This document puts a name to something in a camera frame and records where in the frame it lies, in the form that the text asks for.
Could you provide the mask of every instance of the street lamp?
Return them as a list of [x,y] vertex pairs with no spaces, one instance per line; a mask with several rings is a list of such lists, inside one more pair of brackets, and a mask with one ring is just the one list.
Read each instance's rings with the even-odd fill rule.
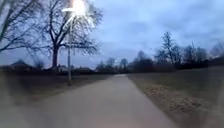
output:
[[84,0],[70,0],[71,7],[65,8],[62,12],[70,12],[70,18],[68,19],[66,26],[69,26],[69,43],[68,43],[68,82],[71,84],[71,41],[72,41],[72,26],[73,21],[79,18],[87,18],[88,8],[86,1]]

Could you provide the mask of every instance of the paved path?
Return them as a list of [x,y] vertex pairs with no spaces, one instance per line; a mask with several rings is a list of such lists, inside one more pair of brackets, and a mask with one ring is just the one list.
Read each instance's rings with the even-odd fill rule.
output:
[[0,106],[1,128],[176,128],[124,75],[22,106],[7,104]]

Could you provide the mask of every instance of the glowing light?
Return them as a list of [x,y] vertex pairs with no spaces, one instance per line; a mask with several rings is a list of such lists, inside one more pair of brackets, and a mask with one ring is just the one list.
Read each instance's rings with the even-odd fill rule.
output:
[[94,28],[93,19],[88,16],[89,6],[85,0],[72,0],[72,7],[65,8],[62,10],[63,12],[71,12],[71,16],[67,23],[73,21],[74,19],[85,19],[85,21],[90,25],[90,27]]
[[72,12],[73,15],[82,17],[87,13],[87,5],[83,0],[73,0],[71,8],[65,8],[62,11],[64,12]]

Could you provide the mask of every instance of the dry grass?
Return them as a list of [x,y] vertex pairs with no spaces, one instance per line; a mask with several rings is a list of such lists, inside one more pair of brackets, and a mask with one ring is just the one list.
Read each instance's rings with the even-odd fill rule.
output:
[[216,105],[223,76],[224,68],[215,67],[135,74],[129,78],[175,122],[198,128],[211,107]]
[[73,90],[109,75],[85,75],[72,78],[71,86],[66,76],[5,76],[6,85],[16,104],[40,100],[65,91]]

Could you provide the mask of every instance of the house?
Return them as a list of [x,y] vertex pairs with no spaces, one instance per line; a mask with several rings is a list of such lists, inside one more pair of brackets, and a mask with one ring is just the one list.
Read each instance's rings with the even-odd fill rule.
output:
[[76,68],[74,69],[75,72],[78,72],[78,73],[84,73],[84,74],[89,74],[89,73],[93,73],[94,71],[91,70],[90,68],[88,67],[79,67],[79,68]]
[[67,72],[68,68],[65,65],[58,65],[59,72]]
[[34,67],[26,64],[23,60],[18,60],[17,62],[10,65],[12,70],[20,70],[20,71],[31,71]]
[[0,66],[0,70],[1,71],[11,71],[12,69],[8,65],[3,65],[3,66]]

